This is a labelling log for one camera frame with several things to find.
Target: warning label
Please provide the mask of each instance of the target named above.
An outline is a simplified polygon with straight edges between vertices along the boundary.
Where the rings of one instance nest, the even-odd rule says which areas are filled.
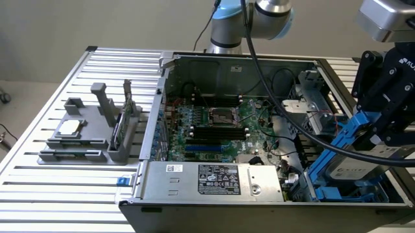
[[[240,195],[238,166],[199,165],[198,191],[206,195]]]

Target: floor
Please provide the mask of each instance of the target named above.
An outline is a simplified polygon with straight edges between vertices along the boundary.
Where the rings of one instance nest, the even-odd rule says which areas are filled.
[[[18,138],[24,133],[58,86],[59,83],[0,81],[0,87],[12,96],[8,104],[0,103],[0,123]],[[10,135],[6,136],[6,140],[12,145],[16,142]],[[0,150],[0,161],[6,155],[6,151]]]

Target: gray wall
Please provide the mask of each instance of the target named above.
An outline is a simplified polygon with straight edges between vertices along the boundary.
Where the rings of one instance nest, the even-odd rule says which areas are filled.
[[[60,82],[88,45],[191,50],[212,2],[0,0],[0,79]],[[354,23],[362,0],[292,2],[292,29],[280,40],[255,41],[259,53],[351,57],[391,46]],[[210,30],[199,50],[208,38]]]

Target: motherboard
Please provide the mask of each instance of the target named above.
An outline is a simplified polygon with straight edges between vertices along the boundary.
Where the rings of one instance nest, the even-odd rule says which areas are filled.
[[[259,155],[267,158],[278,147],[268,104],[242,96],[171,99],[168,161],[246,163]]]

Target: slotted aluminum surface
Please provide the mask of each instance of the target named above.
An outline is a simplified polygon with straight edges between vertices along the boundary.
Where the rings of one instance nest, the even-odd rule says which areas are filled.
[[[156,90],[159,51],[99,48],[86,52],[0,164],[0,232],[134,232],[115,204],[116,178],[135,173],[148,111]],[[326,58],[348,89],[358,63]],[[38,152],[66,114],[64,101],[80,97],[98,105],[94,82],[107,84],[107,95],[122,105],[123,80],[132,80],[134,100],[143,108],[126,166],[38,165]],[[120,190],[131,192],[130,187]]]

